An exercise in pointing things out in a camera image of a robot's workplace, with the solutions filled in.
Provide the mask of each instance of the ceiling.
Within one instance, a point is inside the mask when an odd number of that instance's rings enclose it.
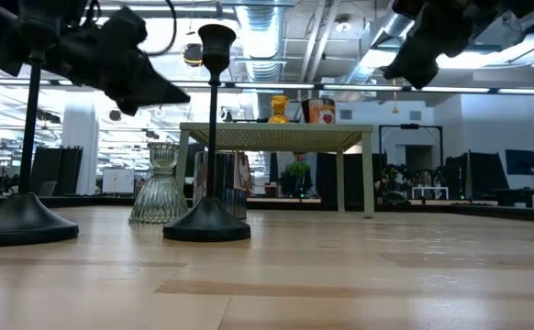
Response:
[[[121,1],[105,1],[100,0],[103,6],[117,5]],[[164,6],[163,1],[159,1],[159,6]],[[229,10],[229,4],[235,1],[222,1],[225,11]],[[252,3],[252,0],[238,0],[236,3],[247,4]],[[310,31],[314,28],[320,28],[320,35],[318,39],[322,39],[322,30],[326,26],[326,19],[323,24],[315,23],[314,15],[317,11],[317,6],[322,3],[327,4],[325,17],[328,12],[328,5],[331,0],[323,2],[321,0],[278,0],[278,3],[284,6],[284,19],[282,29],[282,48],[278,57],[278,61],[284,63],[283,74],[281,75],[279,83],[282,82],[298,82],[300,79],[300,71],[302,69],[302,62],[306,54],[306,46],[308,44],[308,36]],[[191,1],[174,1],[180,10],[194,10],[199,6],[206,6],[207,1],[201,4]],[[340,0],[338,12],[336,17],[346,16],[350,23],[350,29],[345,32],[339,32],[332,25],[326,47],[324,48],[322,60],[317,66],[315,80],[320,81],[322,78],[334,78],[345,76],[362,59],[362,38],[366,27],[372,22],[384,19],[388,14],[389,0]],[[135,6],[139,1],[131,1],[131,5]],[[147,39],[140,45],[143,50],[159,50],[169,42],[172,32],[172,21],[169,19],[169,11],[164,12],[166,18],[158,17],[147,19],[147,29],[149,35]],[[165,55],[151,59],[155,70],[167,79],[172,81],[201,81],[207,82],[209,74],[203,67],[192,68],[186,65],[183,61],[182,51],[189,43],[200,42],[199,37],[190,31],[197,31],[201,26],[208,23],[216,23],[214,19],[200,19],[200,18],[185,18],[178,19],[177,22],[177,39],[172,49]],[[244,31],[240,31],[239,23],[234,20],[220,20],[219,24],[227,25],[238,34],[238,39],[235,41],[231,50],[231,63],[227,71],[223,74],[221,79],[223,81],[247,81],[249,79],[247,72],[247,62],[250,60],[245,57],[245,43],[241,37]],[[517,38],[517,32],[513,28],[515,21],[507,20],[496,21],[489,27],[477,42],[484,45],[496,45],[502,48],[507,48],[514,44],[514,39]],[[378,67],[383,65],[380,61],[370,60],[367,65]],[[24,68],[19,75],[19,78],[28,78],[30,70]],[[0,72],[0,77],[8,78],[8,76]],[[45,79],[57,79],[58,77],[43,72]],[[372,79],[377,83],[392,83],[386,82],[378,73],[374,72]],[[432,85],[437,86],[534,86],[534,68],[529,65],[514,66],[498,65],[490,69],[443,69],[439,76],[433,81]],[[137,116],[128,117],[123,116],[120,121],[112,121],[109,119],[109,112],[116,109],[114,102],[110,101],[105,95],[90,89],[82,89],[73,86],[42,88],[39,96],[39,107],[48,111],[62,120],[63,110],[66,103],[70,102],[74,97],[90,98],[94,101],[95,107],[98,111],[100,127],[108,129],[104,134],[101,134],[102,146],[109,144],[118,144],[125,146],[127,152],[130,152],[134,147],[134,142],[146,143],[149,138],[146,138],[143,132],[136,130],[135,132],[117,132],[115,127],[135,127],[135,128],[149,128],[155,130],[156,128],[165,128],[161,134],[161,140],[177,141],[177,127],[179,123],[184,121],[206,121],[208,119],[208,104],[209,94],[206,90],[187,91],[192,96],[190,104],[169,105],[161,107],[151,107],[149,109],[142,109]],[[0,141],[2,139],[8,141],[15,141],[22,136],[22,127],[24,125],[24,116],[26,110],[28,89],[20,86],[0,86],[0,126],[13,127],[11,129],[0,129]],[[218,107],[226,108],[232,111],[235,117],[252,118],[256,111],[253,110],[254,93],[221,93],[218,98]],[[448,95],[429,95],[426,93],[407,93],[399,96],[400,100],[419,100],[424,101],[429,106],[433,106],[439,102],[444,101]],[[375,98],[379,102],[392,100],[393,93],[378,93]],[[61,129],[57,125],[47,124],[49,129],[38,131],[38,141],[41,143],[57,145],[61,137]],[[134,151],[135,158],[146,157],[144,151]],[[103,160],[110,160],[108,157],[102,157]]]

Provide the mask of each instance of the shelf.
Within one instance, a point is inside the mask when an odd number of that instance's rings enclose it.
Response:
[[[208,123],[182,123],[182,131],[208,144]],[[217,150],[336,152],[347,150],[373,131],[369,125],[217,124]]]

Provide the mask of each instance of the wooden floor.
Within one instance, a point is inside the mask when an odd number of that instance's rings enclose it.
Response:
[[[188,244],[129,212],[1,247],[0,330],[534,330],[534,223],[252,212],[251,240]]]

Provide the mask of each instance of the black stand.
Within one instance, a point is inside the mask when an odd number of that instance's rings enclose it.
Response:
[[[28,192],[40,86],[40,56],[33,57],[25,136],[20,161],[19,193],[0,204],[0,247],[58,242],[77,237],[77,224],[53,214],[34,193]]]
[[[206,25],[198,34],[204,44],[203,63],[210,71],[210,132],[208,137],[208,163],[206,197],[190,212],[163,228],[165,238],[188,242],[225,242],[250,237],[249,225],[230,214],[216,198],[216,114],[220,73],[229,64],[230,45],[236,38],[228,27]]]

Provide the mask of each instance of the white column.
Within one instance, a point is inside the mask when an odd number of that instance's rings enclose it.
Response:
[[[74,93],[65,106],[61,146],[83,148],[75,193],[93,195],[98,164],[99,125],[94,103],[89,99],[86,93]]]

